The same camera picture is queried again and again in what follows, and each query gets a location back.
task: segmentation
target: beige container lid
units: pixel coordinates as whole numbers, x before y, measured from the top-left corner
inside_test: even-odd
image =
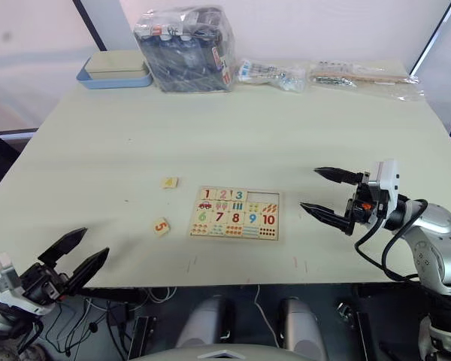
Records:
[[[144,56],[139,50],[99,51],[85,66],[87,73],[109,71],[143,71]]]

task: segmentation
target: blue tray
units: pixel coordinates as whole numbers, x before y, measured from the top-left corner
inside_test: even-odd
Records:
[[[136,77],[134,79],[98,79],[94,80],[85,70],[85,65],[90,58],[85,62],[82,69],[77,74],[76,78],[79,83],[82,83],[89,89],[109,89],[109,88],[139,88],[149,86],[152,83],[152,75],[149,72],[145,77]]]

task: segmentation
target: table surface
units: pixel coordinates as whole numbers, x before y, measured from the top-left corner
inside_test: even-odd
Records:
[[[451,141],[424,101],[316,87],[174,95],[154,86],[78,85],[0,183],[0,252],[21,273],[63,234],[85,226],[81,244],[57,269],[71,274],[109,247],[90,287],[385,281],[354,251],[365,227],[347,237],[298,203],[342,214],[354,188],[313,169],[371,170],[389,158],[399,161],[402,194],[451,211]],[[160,180],[172,176],[178,188],[162,190]],[[203,185],[279,191],[280,240],[190,238]],[[152,229],[159,217],[171,225],[161,238]],[[379,258],[390,237],[382,230],[364,249]],[[405,242],[390,259],[397,272],[414,271]]]

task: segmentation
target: clear plastic bag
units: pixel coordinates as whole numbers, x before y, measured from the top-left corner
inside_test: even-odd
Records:
[[[348,62],[313,63],[308,77],[311,83],[320,86],[405,101],[420,100],[424,96],[423,91],[416,86],[419,84],[417,77]]]
[[[235,42],[220,7],[148,11],[134,35],[163,91],[230,91]]]
[[[268,83],[285,91],[301,93],[306,84],[306,70],[299,66],[283,67],[243,59],[238,67],[237,78],[243,83]]]

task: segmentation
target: number puzzle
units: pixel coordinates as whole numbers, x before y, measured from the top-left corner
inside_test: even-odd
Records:
[[[279,193],[201,187],[189,234],[277,240]]]

